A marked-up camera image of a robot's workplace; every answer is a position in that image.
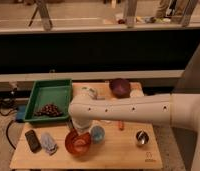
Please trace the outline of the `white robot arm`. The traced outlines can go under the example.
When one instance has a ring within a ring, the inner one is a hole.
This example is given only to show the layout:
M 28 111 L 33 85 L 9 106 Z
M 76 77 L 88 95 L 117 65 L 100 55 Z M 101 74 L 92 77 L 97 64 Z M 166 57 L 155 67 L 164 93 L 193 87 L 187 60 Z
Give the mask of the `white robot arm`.
M 196 131 L 191 171 L 200 171 L 200 94 L 172 93 L 97 100 L 95 93 L 82 88 L 73 97 L 68 112 L 79 128 L 99 119 L 164 124 Z

